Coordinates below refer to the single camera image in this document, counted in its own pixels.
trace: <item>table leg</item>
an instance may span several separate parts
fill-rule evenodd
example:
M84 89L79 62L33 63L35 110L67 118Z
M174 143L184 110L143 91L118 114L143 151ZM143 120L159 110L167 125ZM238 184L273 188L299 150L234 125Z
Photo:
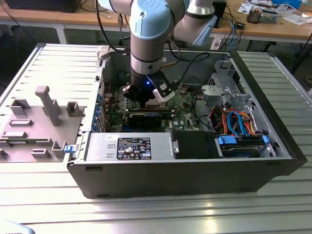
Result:
M96 41L97 41L97 43L102 42L102 41L101 41L101 38L100 38L100 36L99 36L99 31L95 31L95 34L96 34Z
M2 29L8 35L8 37L11 38L12 36L14 36L10 25L4 25L4 27Z
M67 44L67 40L66 40L66 36L65 36L65 29L64 29L64 25L63 24L59 24L57 25L57 27L55 28L57 33L58 33L58 39L60 44Z

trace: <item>side panel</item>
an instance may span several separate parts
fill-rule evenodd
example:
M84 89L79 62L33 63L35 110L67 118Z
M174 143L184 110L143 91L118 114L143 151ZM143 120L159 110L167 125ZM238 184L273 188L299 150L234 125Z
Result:
M256 192L291 160L67 166L87 198Z
M276 133L278 134L288 153L291 157L295 159L294 164L283 173L283 175L290 175L292 172L305 164L307 162L307 159L295 142L290 132L288 131L288 129L286 128L286 126L284 125L284 123L282 122L276 110L272 107L270 101L263 93L252 73L246 67L243 59L236 51L231 51L231 57L235 62L235 64L233 64L234 67L237 71L239 71L239 75L246 82L248 88L251 90L252 93L250 94L253 97L254 101L260 105L261 109L265 113L268 121L271 123Z

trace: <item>black cable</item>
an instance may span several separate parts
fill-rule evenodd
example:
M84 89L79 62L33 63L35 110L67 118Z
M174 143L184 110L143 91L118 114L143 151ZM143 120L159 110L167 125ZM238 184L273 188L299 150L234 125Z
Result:
M206 123L204 123L202 120L200 120L201 117L203 117L203 116L208 116L208 115L202 115L202 116L198 117L198 115L197 115L197 113L196 113L196 101L197 101L197 98L198 98L200 92L201 92L201 90L198 91L198 93L197 93L197 95L196 95L196 97L195 97L195 100L194 100L194 115L195 115L195 118L198 119L198 121L199 121L202 125L204 125L205 127L207 127L208 130L211 130L211 131L214 132L214 130L211 129L211 126L208 125L209 122L208 122L208 124L206 124Z
M192 65L193 62L195 62L196 58L198 58L199 56L201 55L207 55L206 59L210 57L210 54L208 52L202 52L202 53L199 53L198 55L196 55L189 63L189 65L187 65L183 75L181 76L180 80L178 81L178 84L180 84L183 80L184 80L184 77L187 73L187 71L189 70L190 66Z
M114 47L114 46L109 42L109 40L108 40L108 38L107 38L107 36L106 36L106 33L105 33L105 31L104 31L104 28L103 28L103 25L102 25L102 22L101 22L101 18L100 18L100 16L99 16L99 12L98 12L98 0L94 0L94 4L95 4L95 7L96 7L97 22L98 22L99 28L100 28L100 30L101 30L101 32L102 32L102 34L103 34L103 37L104 37L106 43L107 43L113 50L115 50L116 52L122 54L122 53L123 53L123 50L116 49L116 47Z
M223 19L225 19L225 20L229 20L233 25L236 25L236 20L235 20L235 18L234 18L234 16L231 14L231 19L229 18L229 17L222 17ZM223 42L221 42L222 43L222 46L219 48L219 50L221 50L224 46L224 50L226 49L226 47L227 46L229 46L228 44L227 44L227 41L228 41L228 39L230 38L230 35L231 34L233 34L233 30L231 31L231 33L229 33L229 35L228 35L228 37L226 38L226 40L225 40L225 42L223 43Z
M176 58L177 59L176 63L180 62L182 58L182 54L181 54L179 47L170 38L167 38L167 41L168 41L168 46L169 46L170 51L172 51L171 43L175 46L177 52L179 53L179 57Z
M227 13L227 12L224 12L224 13L227 14L227 15L229 15L231 18L229 18L229 17L227 17L227 16L223 16L222 18L223 18L223 19L226 19L227 21L228 21L228 20L231 21L231 23L235 26L235 25L236 25L236 19L235 19L235 17L233 16L233 14L232 14L230 8L229 8L228 6L226 6L226 7L228 8L228 10L229 10L230 13ZM221 50L224 46L225 46L224 49L226 49L227 41L228 41L228 39L230 38L230 35L231 35L232 33L233 33L233 31L232 31L231 33L229 33L229 35L228 35L228 37L226 38L226 40L225 40L224 43L221 42L221 43L222 43L222 46L219 48L219 50Z
M4 11L8 14L8 16L19 26L22 28L22 30L29 36L29 38L35 43L37 44L37 41L28 34L28 32L10 15L10 13L4 8L2 1L0 1L0 5L2 6L2 8L4 9Z
M123 26L122 14L118 14L118 24L119 24L119 31L120 31L120 36L121 36L123 45L126 45L125 39L123 38L123 34L122 34L122 26Z
M81 8L82 10L85 10L85 11L88 11L88 12L95 12L95 11L91 11L91 10L88 10L88 9L86 9L86 8L83 7L83 4L86 3L87 1L88 1L88 0L84 0L84 1L80 4L80 8Z
M168 44L168 46L169 46L169 50L170 50L170 53L172 54L172 56L175 57L176 59L179 59L179 57L178 57L177 55L175 55L175 53L173 52L170 43ZM194 62L203 61L203 60L209 58L209 56L206 56L206 57L201 58L201 59L197 59L197 60L195 60ZM181 61L184 61L184 62L191 62L191 61L192 61L192 60L189 60L189 59L187 59L187 58L183 58L182 56L181 56L180 60L181 60Z
M125 17L126 24L129 27L129 22L128 22L127 16L126 15L123 15L123 16Z
M3 85L3 84L1 84L1 83L0 83L0 86L2 86L3 88L7 88L7 86L5 86L5 85Z
M304 44L304 46L303 46L303 48L302 48L302 51L303 51L303 50L306 48L306 46L308 45L308 43L309 43L311 37L312 37L312 33L310 34L310 36L309 36L307 42Z
M294 47L295 44L290 43L290 45L292 46L292 48L297 51L298 53L301 53L301 51L299 51L297 48Z
M184 82L187 81L188 79L196 79L201 85L206 85L205 83L203 83L200 79L198 79L197 77L187 77L186 79L184 79Z

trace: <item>paper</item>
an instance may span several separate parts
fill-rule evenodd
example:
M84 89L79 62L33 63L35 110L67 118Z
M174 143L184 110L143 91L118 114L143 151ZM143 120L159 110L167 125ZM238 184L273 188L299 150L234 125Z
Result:
M238 12L240 13L244 13L244 14L248 14L252 8L252 6L256 6L254 4L248 4L248 3L242 3L242 5L240 6Z
M286 17L283 17L283 19L289 21L290 23L294 23L297 25L302 25L302 24L305 24L307 22L306 20L304 20L303 17L298 16L298 15L286 16Z

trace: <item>blue latch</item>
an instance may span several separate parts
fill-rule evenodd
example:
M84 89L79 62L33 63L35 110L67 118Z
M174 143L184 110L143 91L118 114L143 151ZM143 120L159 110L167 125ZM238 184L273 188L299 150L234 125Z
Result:
M234 136L219 136L218 142L219 142L219 145L237 144Z
M269 138L267 136L263 136L262 139L266 145L269 143Z
M66 145L64 148L64 153L72 154L72 153L76 152L77 146L78 145Z

